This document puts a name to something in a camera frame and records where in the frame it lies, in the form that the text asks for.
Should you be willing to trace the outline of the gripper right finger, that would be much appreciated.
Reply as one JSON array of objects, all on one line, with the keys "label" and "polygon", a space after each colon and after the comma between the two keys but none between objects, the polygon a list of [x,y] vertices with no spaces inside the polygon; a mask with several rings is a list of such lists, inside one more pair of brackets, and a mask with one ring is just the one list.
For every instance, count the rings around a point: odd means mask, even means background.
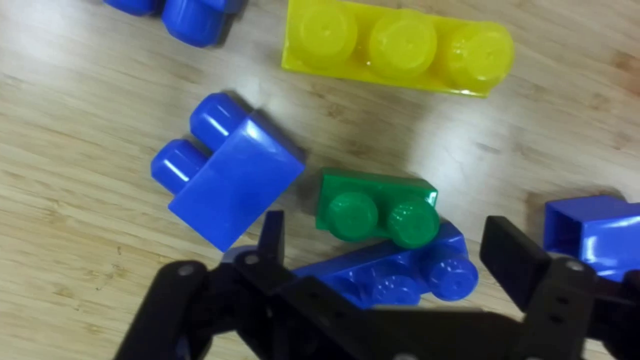
[{"label": "gripper right finger", "polygon": [[525,315],[508,360],[583,360],[585,341],[615,360],[640,360],[640,269],[621,282],[553,257],[504,216],[486,218],[480,260]]}]

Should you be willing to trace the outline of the hollow blue toy block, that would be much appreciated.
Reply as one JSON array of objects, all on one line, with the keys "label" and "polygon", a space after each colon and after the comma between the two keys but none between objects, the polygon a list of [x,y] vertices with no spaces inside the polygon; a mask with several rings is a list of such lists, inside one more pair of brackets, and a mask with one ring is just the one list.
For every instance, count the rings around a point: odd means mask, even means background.
[{"label": "hollow blue toy block", "polygon": [[547,202],[542,247],[620,282],[626,272],[640,271],[640,202],[610,195]]}]

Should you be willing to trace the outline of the green two-stud toy block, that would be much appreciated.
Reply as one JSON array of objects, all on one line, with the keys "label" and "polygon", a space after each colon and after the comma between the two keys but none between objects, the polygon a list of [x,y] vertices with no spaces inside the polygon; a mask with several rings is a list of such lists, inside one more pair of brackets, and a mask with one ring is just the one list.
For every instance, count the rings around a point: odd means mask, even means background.
[{"label": "green two-stud toy block", "polygon": [[344,242],[389,239],[420,248],[440,230],[438,194],[423,178],[324,167],[315,226]]}]

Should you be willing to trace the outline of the long blue toy block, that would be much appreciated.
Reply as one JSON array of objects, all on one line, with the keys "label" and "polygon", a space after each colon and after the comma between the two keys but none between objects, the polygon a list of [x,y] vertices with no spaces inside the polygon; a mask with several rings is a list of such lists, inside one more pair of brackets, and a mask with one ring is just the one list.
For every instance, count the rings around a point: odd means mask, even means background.
[{"label": "long blue toy block", "polygon": [[386,240],[293,273],[318,278],[361,309],[416,306],[428,293],[442,301],[459,301],[479,282],[466,239],[449,221],[442,222],[435,238],[421,248],[402,248]]}]

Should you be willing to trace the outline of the blue two-stud toy block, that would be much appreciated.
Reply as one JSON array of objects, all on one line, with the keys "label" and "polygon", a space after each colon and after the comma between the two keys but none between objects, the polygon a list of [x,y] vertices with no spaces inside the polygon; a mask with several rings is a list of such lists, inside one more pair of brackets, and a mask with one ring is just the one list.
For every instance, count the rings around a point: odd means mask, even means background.
[{"label": "blue two-stud toy block", "polygon": [[150,174],[173,195],[168,209],[226,252],[303,173],[306,156],[271,121],[225,92],[206,96],[189,126],[211,155],[173,139],[151,160]]},{"label": "blue two-stud toy block", "polygon": [[206,48],[220,43],[231,18],[248,0],[102,0],[132,16],[160,16],[167,32],[182,43]]}]

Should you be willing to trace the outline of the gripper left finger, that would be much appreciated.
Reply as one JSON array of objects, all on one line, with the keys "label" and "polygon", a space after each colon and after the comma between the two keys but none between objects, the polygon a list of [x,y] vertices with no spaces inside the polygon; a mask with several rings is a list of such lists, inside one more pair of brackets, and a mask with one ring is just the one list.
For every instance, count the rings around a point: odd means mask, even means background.
[{"label": "gripper left finger", "polygon": [[284,267],[285,213],[267,212],[257,248],[214,269],[196,260],[163,266],[114,360],[204,360],[216,335],[236,332],[260,360],[290,360],[275,295],[294,275]]}]

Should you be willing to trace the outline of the yellow three-stud toy block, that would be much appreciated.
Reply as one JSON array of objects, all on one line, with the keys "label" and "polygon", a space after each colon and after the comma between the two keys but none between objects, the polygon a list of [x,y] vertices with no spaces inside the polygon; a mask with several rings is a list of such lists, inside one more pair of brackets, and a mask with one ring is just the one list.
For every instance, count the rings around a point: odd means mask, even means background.
[{"label": "yellow three-stud toy block", "polygon": [[343,0],[289,0],[288,71],[486,98],[509,74],[503,25]]}]

